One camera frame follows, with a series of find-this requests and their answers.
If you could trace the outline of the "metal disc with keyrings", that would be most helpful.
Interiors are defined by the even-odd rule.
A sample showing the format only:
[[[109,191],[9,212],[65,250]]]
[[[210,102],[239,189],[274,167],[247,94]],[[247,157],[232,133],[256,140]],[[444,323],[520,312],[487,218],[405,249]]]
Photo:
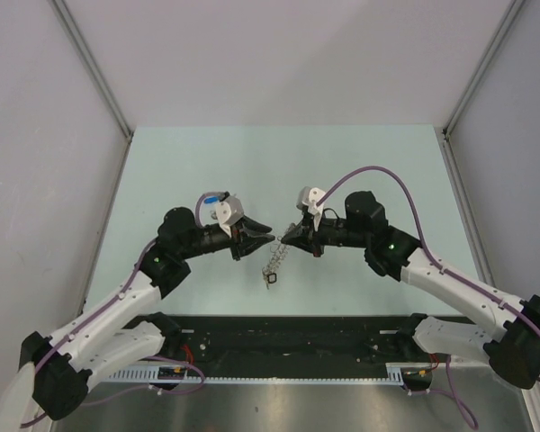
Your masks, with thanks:
[[[290,246],[282,242],[282,237],[278,237],[275,244],[271,246],[271,256],[268,263],[262,269],[262,275],[266,280],[277,277],[277,272],[282,262],[287,257]]]

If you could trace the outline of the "yellow tag key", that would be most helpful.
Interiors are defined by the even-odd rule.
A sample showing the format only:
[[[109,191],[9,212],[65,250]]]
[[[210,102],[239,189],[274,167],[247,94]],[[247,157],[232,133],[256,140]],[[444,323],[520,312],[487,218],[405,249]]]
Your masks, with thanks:
[[[277,273],[276,272],[263,273],[263,280],[265,282],[266,289],[269,290],[270,286],[277,282]]]

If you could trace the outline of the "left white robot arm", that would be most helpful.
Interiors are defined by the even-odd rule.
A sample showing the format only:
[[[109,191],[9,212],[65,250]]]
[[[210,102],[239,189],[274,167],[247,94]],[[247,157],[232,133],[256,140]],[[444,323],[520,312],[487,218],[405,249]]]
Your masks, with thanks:
[[[48,336],[34,331],[25,338],[19,365],[35,367],[31,397],[44,417],[68,416],[101,380],[131,363],[179,353],[179,329],[164,314],[125,326],[182,283],[191,273],[189,259],[228,250],[239,261],[275,239],[239,204],[218,202],[215,211],[216,223],[201,226],[190,209],[170,210],[128,278],[105,300]]]

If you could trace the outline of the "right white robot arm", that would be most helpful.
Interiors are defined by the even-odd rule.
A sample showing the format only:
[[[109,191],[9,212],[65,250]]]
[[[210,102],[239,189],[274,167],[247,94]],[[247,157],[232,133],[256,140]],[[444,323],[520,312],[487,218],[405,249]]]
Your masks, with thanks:
[[[420,239],[393,227],[371,192],[345,199],[343,218],[326,218],[318,188],[304,188],[301,221],[283,236],[285,245],[321,257],[326,247],[361,248],[379,276],[433,295],[464,315],[466,324],[411,315],[397,338],[399,354],[418,361],[426,353],[459,356],[489,365],[507,383],[530,390],[540,382],[540,296],[525,300],[476,281],[432,257]]]

